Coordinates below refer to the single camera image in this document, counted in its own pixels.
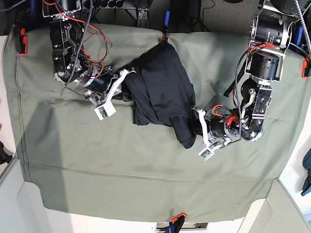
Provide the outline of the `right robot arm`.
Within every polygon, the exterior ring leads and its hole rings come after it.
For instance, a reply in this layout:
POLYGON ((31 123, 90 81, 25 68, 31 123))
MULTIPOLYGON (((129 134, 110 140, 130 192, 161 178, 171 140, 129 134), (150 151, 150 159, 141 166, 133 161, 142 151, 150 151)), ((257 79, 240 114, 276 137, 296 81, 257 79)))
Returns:
POLYGON ((66 89, 71 83, 85 88, 81 96, 100 105, 119 75, 112 73, 112 66, 104 64, 112 43, 99 28, 90 24, 92 7, 93 4, 90 5, 87 20, 83 21, 76 17, 82 9, 82 1, 44 0, 42 14, 51 19, 49 29, 54 79, 64 84, 66 89), (92 59, 83 45, 93 35, 104 41, 105 54, 97 60, 92 59))

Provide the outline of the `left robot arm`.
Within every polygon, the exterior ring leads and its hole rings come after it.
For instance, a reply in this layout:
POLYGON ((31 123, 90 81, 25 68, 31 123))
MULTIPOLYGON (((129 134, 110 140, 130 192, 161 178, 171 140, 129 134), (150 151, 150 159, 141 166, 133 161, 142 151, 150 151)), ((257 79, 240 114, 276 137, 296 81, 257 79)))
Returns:
POLYGON ((232 95, 235 108, 198 107, 203 146, 223 148, 236 141, 257 141, 263 133, 266 110, 272 99, 271 83, 280 82, 292 25, 304 22, 309 0, 261 0, 251 24, 247 50, 238 61, 235 79, 224 96, 232 95))

